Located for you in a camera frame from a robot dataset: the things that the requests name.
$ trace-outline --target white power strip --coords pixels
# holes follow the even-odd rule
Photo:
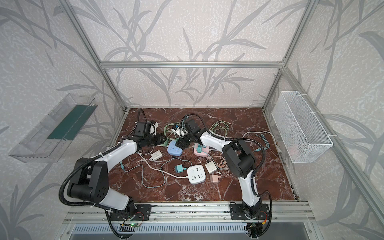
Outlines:
[[[202,165],[194,165],[187,169],[188,180],[191,184],[198,184],[205,181],[205,172]]]

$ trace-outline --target blue power strip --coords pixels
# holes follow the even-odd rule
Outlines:
[[[181,154],[183,154],[183,150],[179,147],[176,147],[175,144],[176,144],[176,140],[170,141],[167,151],[168,151],[169,155],[178,157]]]

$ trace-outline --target pink power strip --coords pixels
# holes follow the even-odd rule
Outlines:
[[[196,156],[199,156],[199,157],[206,157],[208,156],[208,153],[209,153],[209,146],[199,146],[200,144],[198,143],[195,143],[194,146],[193,146],[193,153],[196,155]]]

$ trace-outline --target marble surface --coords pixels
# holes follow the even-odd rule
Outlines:
[[[129,110],[129,114],[120,132],[119,139],[121,139],[122,136],[129,134],[133,129],[135,125],[134,122],[137,118],[136,110],[137,109]],[[155,120],[159,123],[158,131],[163,131],[164,126],[168,123],[180,121],[187,113],[199,114],[208,127],[212,126],[212,124],[218,120],[231,122],[232,124],[230,125],[230,130],[228,132],[229,137],[243,136],[243,134],[248,131],[269,131],[261,108],[150,108],[144,109],[144,111],[148,120]],[[198,118],[196,119],[196,122],[202,127],[202,123]],[[266,151],[264,166],[256,175],[257,189],[259,192],[269,190],[273,200],[294,200],[290,184],[279,156],[277,155],[272,137],[269,134],[265,134],[265,136],[270,143],[270,149]],[[262,140],[254,134],[248,134],[247,137],[262,142]],[[254,150],[257,147],[255,144],[250,144],[250,148]],[[145,148],[143,149],[143,152],[145,153],[151,150],[152,148]],[[172,156],[167,153],[166,147],[155,147],[153,152],[157,150],[162,152],[163,157],[156,161],[148,162],[152,167],[159,169],[160,166],[171,159]],[[217,156],[220,152],[211,151],[210,153],[212,153],[213,156]],[[201,164],[204,166],[206,163],[205,158],[197,157],[193,154],[192,145],[184,150],[182,156],[184,156],[185,159],[190,160],[192,165]],[[261,153],[255,152],[255,156],[258,159],[258,164],[262,157]],[[187,162],[174,159],[164,165],[162,169],[175,174],[174,168],[180,163],[185,167],[189,166],[189,163]],[[159,186],[164,183],[163,174],[150,169],[138,154],[129,156],[123,160],[123,164],[126,170],[130,170],[133,167],[142,164],[144,166],[143,182],[148,187]],[[227,169],[220,170],[223,177],[220,179],[219,183],[216,184],[210,182],[209,174],[205,167],[204,170],[206,173],[206,180],[200,184],[191,185],[188,179],[177,179],[166,175],[166,182],[163,186],[146,188],[141,183],[141,166],[125,173],[120,168],[120,165],[117,165],[109,172],[109,185],[118,192],[133,197],[137,202],[239,201],[242,199],[239,181],[237,177],[229,174]],[[186,176],[187,173],[184,171],[175,175]]]

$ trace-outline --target wall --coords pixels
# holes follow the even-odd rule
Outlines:
[[[81,156],[105,149],[123,112],[56,1],[0,1],[0,239],[53,239],[58,189]],[[57,163],[8,156],[68,93],[98,105]]]
[[[102,61],[281,61],[307,0],[71,0]],[[262,106],[275,69],[110,69],[127,106]]]
[[[319,4],[288,63],[299,83],[384,196],[382,124],[384,1]],[[282,79],[266,108],[301,200],[308,200],[325,239],[384,239],[384,230],[332,150],[293,165],[270,115]]]

